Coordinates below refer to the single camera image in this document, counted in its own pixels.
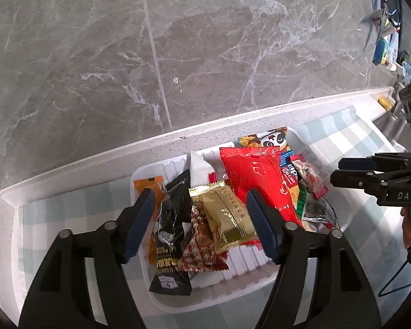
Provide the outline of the person's right hand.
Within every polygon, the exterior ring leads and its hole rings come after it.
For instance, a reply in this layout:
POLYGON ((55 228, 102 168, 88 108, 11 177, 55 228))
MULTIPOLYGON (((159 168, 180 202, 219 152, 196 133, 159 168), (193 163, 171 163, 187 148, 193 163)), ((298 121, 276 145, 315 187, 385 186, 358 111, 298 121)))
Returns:
POLYGON ((403 244, 404 248, 408 249, 411 247, 411 218, 409 216, 409 208, 403 207, 400 215, 403 217, 403 244))

